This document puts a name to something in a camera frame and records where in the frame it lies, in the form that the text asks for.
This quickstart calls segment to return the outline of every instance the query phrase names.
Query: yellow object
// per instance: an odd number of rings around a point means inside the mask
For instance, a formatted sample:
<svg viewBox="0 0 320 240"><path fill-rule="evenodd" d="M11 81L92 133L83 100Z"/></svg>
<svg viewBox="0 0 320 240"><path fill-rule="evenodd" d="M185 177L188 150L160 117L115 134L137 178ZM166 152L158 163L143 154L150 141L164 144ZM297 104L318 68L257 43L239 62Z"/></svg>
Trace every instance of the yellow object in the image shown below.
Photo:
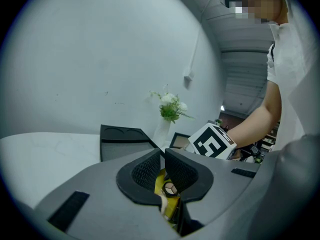
<svg viewBox="0 0 320 240"><path fill-rule="evenodd" d="M154 193L157 195L160 195L162 192L162 187L166 182L171 182L170 179L165 180L165 173L166 173L166 169L162 169L160 171L160 173L158 174L158 177L156 178L155 181L155 188L154 188ZM175 210L177 208L178 205L178 201L179 201L179 196L174 196L171 198L167 198L168 200L168 205L165 209L164 215L166 215L168 218L172 218Z"/></svg>

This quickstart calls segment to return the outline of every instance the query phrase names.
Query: white flower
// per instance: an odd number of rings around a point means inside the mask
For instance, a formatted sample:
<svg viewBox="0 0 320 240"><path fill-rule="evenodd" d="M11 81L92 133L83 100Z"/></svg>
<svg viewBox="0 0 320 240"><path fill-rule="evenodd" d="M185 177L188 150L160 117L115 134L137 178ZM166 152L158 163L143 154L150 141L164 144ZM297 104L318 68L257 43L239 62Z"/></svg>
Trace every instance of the white flower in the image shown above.
<svg viewBox="0 0 320 240"><path fill-rule="evenodd" d="M167 103L173 103L176 96L174 96L172 93L168 93L167 95L163 96L161 98L161 101L165 104Z"/></svg>
<svg viewBox="0 0 320 240"><path fill-rule="evenodd" d="M188 110L187 104L181 102L179 104L179 109L182 110L182 111L187 111Z"/></svg>

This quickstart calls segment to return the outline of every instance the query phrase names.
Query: vase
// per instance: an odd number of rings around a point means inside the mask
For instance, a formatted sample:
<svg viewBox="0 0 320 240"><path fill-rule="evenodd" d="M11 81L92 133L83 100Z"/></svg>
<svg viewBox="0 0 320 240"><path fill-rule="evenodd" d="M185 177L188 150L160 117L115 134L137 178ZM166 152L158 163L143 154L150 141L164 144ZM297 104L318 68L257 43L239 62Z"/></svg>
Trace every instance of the vase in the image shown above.
<svg viewBox="0 0 320 240"><path fill-rule="evenodd" d="M171 121L165 120L162 116L160 117L159 123L154 131L153 142L161 148L167 139Z"/></svg>

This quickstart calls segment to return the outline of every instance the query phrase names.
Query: black slot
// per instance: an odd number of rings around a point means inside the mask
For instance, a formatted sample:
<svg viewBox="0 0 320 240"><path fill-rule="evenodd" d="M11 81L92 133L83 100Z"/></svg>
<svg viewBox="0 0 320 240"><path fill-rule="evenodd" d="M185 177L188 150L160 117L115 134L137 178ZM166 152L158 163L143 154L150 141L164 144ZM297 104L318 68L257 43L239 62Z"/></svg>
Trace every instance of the black slot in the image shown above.
<svg viewBox="0 0 320 240"><path fill-rule="evenodd" d="M239 169L239 168L234 168L234 169L232 169L231 172L234 174L238 174L238 175L249 177L249 178L253 178L256 175L256 173L253 171L243 170L243 169Z"/></svg>
<svg viewBox="0 0 320 240"><path fill-rule="evenodd" d="M48 219L48 222L65 232L89 196L87 193L75 191Z"/></svg>

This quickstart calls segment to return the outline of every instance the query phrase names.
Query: person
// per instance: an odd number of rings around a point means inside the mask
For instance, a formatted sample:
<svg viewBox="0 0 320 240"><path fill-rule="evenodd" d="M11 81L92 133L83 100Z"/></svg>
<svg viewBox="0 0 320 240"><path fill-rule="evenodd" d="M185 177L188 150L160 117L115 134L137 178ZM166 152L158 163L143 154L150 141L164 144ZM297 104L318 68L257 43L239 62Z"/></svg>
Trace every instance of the person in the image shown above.
<svg viewBox="0 0 320 240"><path fill-rule="evenodd" d="M226 127L220 126L220 128L221 128L222 130L224 130L225 132L228 132L228 131L229 131L229 125L227 125Z"/></svg>
<svg viewBox="0 0 320 240"><path fill-rule="evenodd" d="M261 106L227 134L241 148L261 140L280 120L274 147L280 150L305 134L289 95L315 65L318 36L297 0L242 0L242 6L247 7L249 15L274 22L270 28L275 44L267 55L266 92Z"/></svg>

